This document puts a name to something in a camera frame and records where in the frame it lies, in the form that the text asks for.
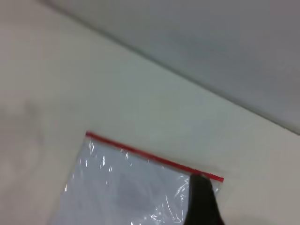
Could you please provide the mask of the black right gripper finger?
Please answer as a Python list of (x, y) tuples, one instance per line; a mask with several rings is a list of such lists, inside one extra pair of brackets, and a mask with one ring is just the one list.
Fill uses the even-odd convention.
[(211, 181), (200, 175), (191, 174), (189, 201), (185, 225), (224, 225)]

